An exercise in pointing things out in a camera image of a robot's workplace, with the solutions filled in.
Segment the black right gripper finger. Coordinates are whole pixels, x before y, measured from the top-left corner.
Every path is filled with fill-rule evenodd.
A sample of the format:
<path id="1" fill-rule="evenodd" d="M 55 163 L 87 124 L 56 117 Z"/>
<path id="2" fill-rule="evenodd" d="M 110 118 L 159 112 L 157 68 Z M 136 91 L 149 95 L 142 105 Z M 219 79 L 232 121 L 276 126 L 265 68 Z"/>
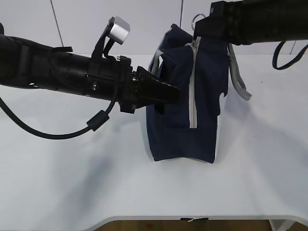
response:
<path id="1" fill-rule="evenodd" d="M 224 39 L 226 35 L 226 1 L 211 3 L 209 16 L 195 23 L 193 38 L 209 37 Z"/>

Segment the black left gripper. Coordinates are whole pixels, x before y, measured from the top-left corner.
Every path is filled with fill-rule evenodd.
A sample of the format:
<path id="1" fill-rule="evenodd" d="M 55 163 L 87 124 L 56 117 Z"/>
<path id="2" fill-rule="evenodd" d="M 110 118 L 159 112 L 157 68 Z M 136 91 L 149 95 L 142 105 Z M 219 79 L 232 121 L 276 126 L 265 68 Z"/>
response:
<path id="1" fill-rule="evenodd" d="M 84 95 L 119 103 L 120 112 L 133 114 L 136 109 L 154 104 L 172 104 L 180 99 L 180 89 L 161 81 L 126 56 L 86 58 Z"/>

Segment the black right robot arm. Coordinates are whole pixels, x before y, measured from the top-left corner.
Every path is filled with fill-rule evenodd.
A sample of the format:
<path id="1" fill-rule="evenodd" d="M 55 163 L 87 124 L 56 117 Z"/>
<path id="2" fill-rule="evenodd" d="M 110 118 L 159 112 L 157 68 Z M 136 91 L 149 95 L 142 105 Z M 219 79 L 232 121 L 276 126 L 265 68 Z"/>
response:
<path id="1" fill-rule="evenodd" d="M 194 38 L 234 45 L 308 38 L 306 0 L 239 0 L 211 3 L 210 14 L 195 23 Z"/>

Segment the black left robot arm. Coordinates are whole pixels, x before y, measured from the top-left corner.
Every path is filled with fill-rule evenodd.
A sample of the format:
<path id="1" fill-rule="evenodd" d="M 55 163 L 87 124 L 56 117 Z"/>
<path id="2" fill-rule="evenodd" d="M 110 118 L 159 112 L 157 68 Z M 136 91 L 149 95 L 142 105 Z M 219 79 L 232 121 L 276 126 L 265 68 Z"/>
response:
<path id="1" fill-rule="evenodd" d="M 111 47 L 122 44 L 129 31 L 128 25 L 112 18 L 91 57 L 74 54 L 71 47 L 50 47 L 1 35 L 0 83 L 115 101 L 125 113 L 177 102 L 179 88 L 159 80 L 141 66 L 134 69 L 128 57 L 109 55 Z"/>

